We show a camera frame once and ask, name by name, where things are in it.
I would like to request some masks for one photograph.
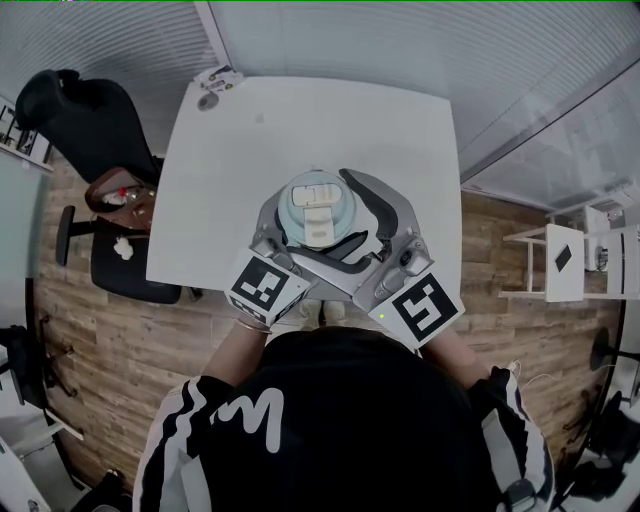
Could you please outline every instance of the wooden floor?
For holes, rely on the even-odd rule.
[[[67,398],[54,388],[49,399],[54,411],[85,433],[84,442],[61,434],[75,473],[96,484],[106,469],[118,468],[131,486],[160,401],[169,389],[199,374],[231,328],[235,311],[220,292],[207,292],[196,303],[183,297],[174,306],[156,306],[96,288],[90,276],[90,235],[73,240],[67,267],[57,266],[54,249],[62,209],[75,205],[76,220],[88,220],[91,214],[84,205],[86,184],[61,157],[54,156],[52,164],[36,311],[51,317],[45,332],[52,353],[73,347],[72,355],[59,360],[58,371],[78,395]],[[503,243],[503,235],[543,226],[543,214],[467,194],[462,209],[462,300],[467,313],[455,328],[488,364],[520,360],[521,387],[543,373],[553,377],[532,382],[523,398],[557,463],[571,436],[563,425],[582,413],[580,392],[604,382],[608,369],[591,373],[589,352],[599,327],[609,327],[615,336],[619,303],[498,298],[502,287],[523,285],[526,268],[526,249]],[[542,257],[536,255],[537,268],[542,268]],[[536,283],[540,277],[536,274]],[[589,286],[601,287],[602,279],[591,279]],[[350,311],[351,325],[377,328],[363,313]],[[292,311],[275,330],[299,325]]]

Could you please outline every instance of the person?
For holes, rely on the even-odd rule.
[[[515,376],[447,329],[413,352],[303,301],[266,345],[236,320],[153,422],[134,511],[548,510],[551,457]]]

